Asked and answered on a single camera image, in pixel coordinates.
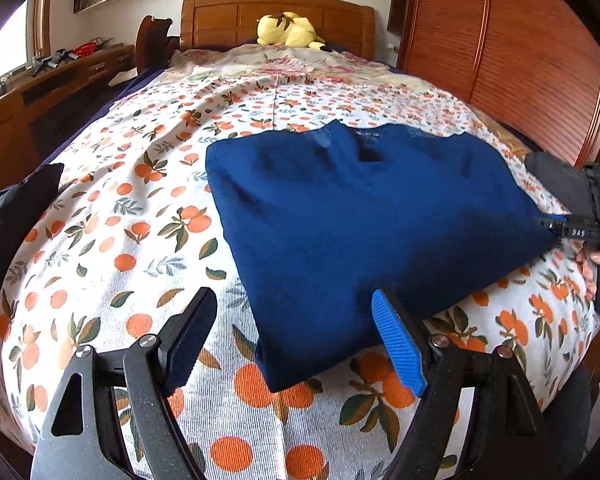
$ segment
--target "person's leg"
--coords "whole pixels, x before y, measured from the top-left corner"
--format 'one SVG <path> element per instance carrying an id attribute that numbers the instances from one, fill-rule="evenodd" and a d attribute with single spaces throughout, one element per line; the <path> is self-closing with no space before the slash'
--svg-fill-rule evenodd
<path id="1" fill-rule="evenodd" d="M 585 450 L 591 413 L 589 375 L 576 368 L 554 401 L 544 410 L 560 477 L 576 469 Z"/>

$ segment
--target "red object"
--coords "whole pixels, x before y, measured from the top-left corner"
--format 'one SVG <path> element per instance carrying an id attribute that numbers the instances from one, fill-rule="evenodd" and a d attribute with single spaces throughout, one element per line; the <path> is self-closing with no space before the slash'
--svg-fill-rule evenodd
<path id="1" fill-rule="evenodd" d="M 90 41 L 89 43 L 74 48 L 73 53 L 78 57 L 89 57 L 96 51 L 97 46 L 98 44 L 95 41 Z"/>

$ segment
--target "wooden headboard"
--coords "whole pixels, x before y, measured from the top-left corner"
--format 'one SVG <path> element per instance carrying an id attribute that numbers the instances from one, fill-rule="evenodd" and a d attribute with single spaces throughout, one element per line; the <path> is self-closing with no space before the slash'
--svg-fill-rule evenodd
<path id="1" fill-rule="evenodd" d="M 254 40 L 262 16 L 285 11 L 309 18 L 318 36 L 327 42 L 373 59 L 373 8 L 340 0 L 184 0 L 180 50 L 205 45 L 236 46 Z"/>
<path id="2" fill-rule="evenodd" d="M 600 162 L 600 48 L 564 0 L 411 0 L 400 54 L 570 164 Z"/>

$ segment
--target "folded blue garment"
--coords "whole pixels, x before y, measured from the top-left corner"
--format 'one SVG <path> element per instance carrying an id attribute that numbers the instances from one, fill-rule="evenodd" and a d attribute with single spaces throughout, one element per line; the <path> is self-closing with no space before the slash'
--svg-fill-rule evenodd
<path id="1" fill-rule="evenodd" d="M 555 244 L 500 154 L 469 134 L 333 122 L 220 140 L 206 171 L 272 392 L 379 344 L 376 288 L 429 317 Z"/>

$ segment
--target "metal screw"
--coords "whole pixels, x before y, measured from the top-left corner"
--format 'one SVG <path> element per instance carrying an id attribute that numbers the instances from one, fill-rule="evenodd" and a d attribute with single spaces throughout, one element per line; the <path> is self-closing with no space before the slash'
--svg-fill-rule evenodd
<path id="1" fill-rule="evenodd" d="M 451 340 L 446 335 L 442 334 L 436 334 L 435 336 L 432 336 L 431 342 L 436 348 L 446 348 L 451 344 Z"/>
<path id="2" fill-rule="evenodd" d="M 508 346 L 500 345 L 496 348 L 496 352 L 504 359 L 511 359 L 513 357 L 513 350 Z"/>
<path id="3" fill-rule="evenodd" d="M 140 346 L 142 348 L 149 348 L 158 342 L 158 338 L 153 334 L 145 334 L 140 338 Z"/>
<path id="4" fill-rule="evenodd" d="M 87 355 L 89 355 L 90 353 L 91 353 L 91 347 L 89 345 L 81 346 L 80 348 L 78 348 L 75 351 L 75 354 L 78 357 L 87 357 Z"/>

